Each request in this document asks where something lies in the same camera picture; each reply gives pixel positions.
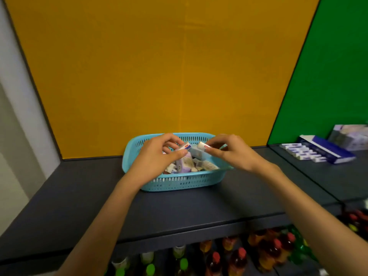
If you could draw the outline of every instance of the hand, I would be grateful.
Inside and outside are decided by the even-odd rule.
[[[207,153],[223,159],[236,168],[260,172],[262,167],[269,164],[238,135],[219,134],[207,141],[207,144],[212,147],[206,148]],[[228,146],[219,150],[224,144]]]
[[[169,149],[177,149],[182,144],[184,142],[174,134],[163,134],[147,140],[126,175],[132,177],[139,187],[143,186],[159,176],[172,162],[188,153],[186,149]]]

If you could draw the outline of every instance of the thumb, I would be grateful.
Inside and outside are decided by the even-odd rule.
[[[181,158],[183,158],[186,154],[188,153],[188,150],[187,149],[182,149],[182,150],[177,150],[177,151],[174,151],[170,154],[168,154],[168,158],[169,158],[169,162],[172,163],[176,160],[179,160]]]
[[[206,153],[209,153],[211,156],[223,159],[225,151],[211,147],[206,148]]]

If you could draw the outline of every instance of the finger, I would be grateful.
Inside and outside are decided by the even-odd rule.
[[[173,151],[170,154],[168,154],[166,157],[168,158],[168,162],[172,163],[174,161],[177,161],[183,158],[187,153],[188,153],[188,150],[182,149],[182,150]]]
[[[176,143],[173,143],[171,141],[165,142],[165,144],[163,146],[171,147],[174,150],[180,147],[179,145],[177,145]]]
[[[162,151],[165,152],[166,154],[170,154],[171,153],[171,150],[170,148],[167,148],[167,147],[162,147]]]
[[[162,144],[164,144],[167,141],[171,141],[172,143],[176,142],[179,145],[184,144],[184,141],[182,141],[177,135],[171,133],[160,135],[157,137],[157,139],[159,139],[162,142]]]
[[[229,135],[227,135],[227,134],[219,134],[219,135],[216,135],[215,137],[209,139],[206,142],[206,144],[208,144],[209,146],[212,146],[212,147],[214,147],[216,144],[222,144],[222,145],[228,144],[227,143],[228,142],[228,138],[229,138]]]
[[[223,159],[225,151],[219,150],[217,148],[206,148],[206,152],[211,156]]]

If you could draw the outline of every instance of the forearm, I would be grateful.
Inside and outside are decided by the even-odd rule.
[[[125,175],[105,202],[78,244],[65,260],[57,276],[103,275],[129,206],[136,195],[134,178]]]
[[[363,239],[304,193],[279,167],[267,163],[258,174],[268,182],[331,275],[368,275],[368,244]]]

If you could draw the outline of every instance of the blue box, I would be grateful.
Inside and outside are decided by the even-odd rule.
[[[356,158],[353,153],[316,135],[300,135],[297,142],[326,157],[327,161],[332,164],[346,163]]]

